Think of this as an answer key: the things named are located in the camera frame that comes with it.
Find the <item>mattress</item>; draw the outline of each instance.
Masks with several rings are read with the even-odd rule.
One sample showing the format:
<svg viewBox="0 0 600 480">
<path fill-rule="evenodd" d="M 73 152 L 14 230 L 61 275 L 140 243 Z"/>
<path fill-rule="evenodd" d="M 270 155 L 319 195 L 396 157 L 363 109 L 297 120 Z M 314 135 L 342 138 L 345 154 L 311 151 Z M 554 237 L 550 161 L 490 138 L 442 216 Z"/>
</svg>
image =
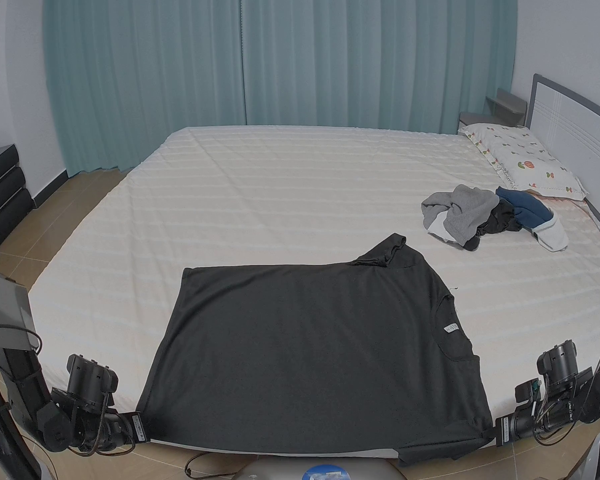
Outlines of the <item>mattress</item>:
<svg viewBox="0 0 600 480">
<path fill-rule="evenodd" d="M 50 385 L 79 353 L 120 377 L 134 410 L 185 267 L 346 262 L 407 236 L 456 297 L 481 357 L 494 418 L 536 359 L 572 339 L 578 366 L 600 356 L 600 226 L 584 205 L 551 200 L 569 236 L 551 253 L 533 236 L 484 236 L 467 252 L 428 235 L 420 203 L 500 180 L 462 136 L 335 127 L 206 127 L 175 132 L 85 217 L 29 297 Z"/>
</svg>

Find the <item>white sticker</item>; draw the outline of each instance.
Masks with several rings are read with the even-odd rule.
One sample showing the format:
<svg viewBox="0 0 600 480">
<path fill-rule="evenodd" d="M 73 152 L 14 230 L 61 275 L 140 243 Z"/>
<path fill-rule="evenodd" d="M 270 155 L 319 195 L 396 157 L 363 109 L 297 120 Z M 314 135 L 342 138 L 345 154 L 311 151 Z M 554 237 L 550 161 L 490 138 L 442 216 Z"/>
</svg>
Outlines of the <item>white sticker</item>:
<svg viewBox="0 0 600 480">
<path fill-rule="evenodd" d="M 134 421 L 134 427 L 136 427 L 136 434 L 138 435 L 138 439 L 142 442 L 145 442 L 146 438 L 144 437 L 144 430 L 140 423 L 140 416 L 138 416 L 137 414 L 134 414 L 132 418 Z"/>
<path fill-rule="evenodd" d="M 502 442 L 509 442 L 509 417 L 505 416 L 502 419 Z"/>
</svg>

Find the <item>curtain fold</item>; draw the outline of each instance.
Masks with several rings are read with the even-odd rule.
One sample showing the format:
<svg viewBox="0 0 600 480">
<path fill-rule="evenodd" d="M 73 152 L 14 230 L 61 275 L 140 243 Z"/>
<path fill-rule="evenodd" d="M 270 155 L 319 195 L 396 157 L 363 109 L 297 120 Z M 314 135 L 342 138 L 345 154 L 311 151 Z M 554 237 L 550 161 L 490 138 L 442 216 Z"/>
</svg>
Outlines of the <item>curtain fold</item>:
<svg viewBox="0 0 600 480">
<path fill-rule="evenodd" d="M 45 0 L 67 172 L 138 165 L 186 126 L 246 124 L 239 0 Z"/>
<path fill-rule="evenodd" d="M 249 124 L 456 132 L 510 89 L 517 0 L 242 0 Z"/>
</svg>

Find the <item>gray headboard frame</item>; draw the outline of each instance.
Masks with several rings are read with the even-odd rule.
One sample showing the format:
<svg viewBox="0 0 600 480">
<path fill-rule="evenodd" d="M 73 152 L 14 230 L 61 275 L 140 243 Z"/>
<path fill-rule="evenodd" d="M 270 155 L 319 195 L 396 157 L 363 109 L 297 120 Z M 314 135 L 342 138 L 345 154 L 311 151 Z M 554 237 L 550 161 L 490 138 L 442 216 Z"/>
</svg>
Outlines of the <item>gray headboard frame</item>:
<svg viewBox="0 0 600 480">
<path fill-rule="evenodd" d="M 545 86 L 553 89 L 556 92 L 560 92 L 561 94 L 567 96 L 567 98 L 576 101 L 583 107 L 588 108 L 593 113 L 600 116 L 600 105 L 597 105 L 596 103 L 593 103 L 593 101 L 585 98 L 584 96 L 581 96 L 577 92 L 574 92 L 571 89 L 568 89 L 567 87 L 560 85 L 560 84 L 558 84 L 552 80 L 549 80 L 548 78 L 545 78 L 544 76 L 536 73 L 534 75 L 534 81 L 533 81 L 533 85 L 531 88 L 531 97 L 529 99 L 529 110 L 527 112 L 527 120 L 525 122 L 525 126 L 527 128 L 531 128 L 531 120 L 533 119 L 533 116 L 534 116 L 534 106 L 536 103 L 536 90 L 537 90 L 538 83 L 545 85 Z M 585 200 L 587 201 L 587 204 L 591 208 L 591 211 L 593 212 L 593 214 L 597 217 L 598 220 L 600 220 L 600 212 L 598 212 L 598 210 L 593 206 L 593 204 L 590 203 L 590 201 L 588 201 L 587 199 L 585 199 Z"/>
</svg>

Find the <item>gray nightstand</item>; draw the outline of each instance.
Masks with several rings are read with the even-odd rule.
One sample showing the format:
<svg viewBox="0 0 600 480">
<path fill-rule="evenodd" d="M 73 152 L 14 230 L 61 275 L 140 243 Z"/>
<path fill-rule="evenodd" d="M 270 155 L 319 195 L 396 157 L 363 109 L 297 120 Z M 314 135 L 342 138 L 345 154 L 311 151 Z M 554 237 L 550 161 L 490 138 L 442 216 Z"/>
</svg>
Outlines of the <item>gray nightstand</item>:
<svg viewBox="0 0 600 480">
<path fill-rule="evenodd" d="M 491 114 L 474 114 L 460 112 L 458 117 L 458 130 L 463 126 L 475 123 L 493 123 L 503 126 L 518 126 L 525 122 L 527 102 L 513 96 L 504 89 L 498 89 L 496 98 L 486 98 Z"/>
</svg>

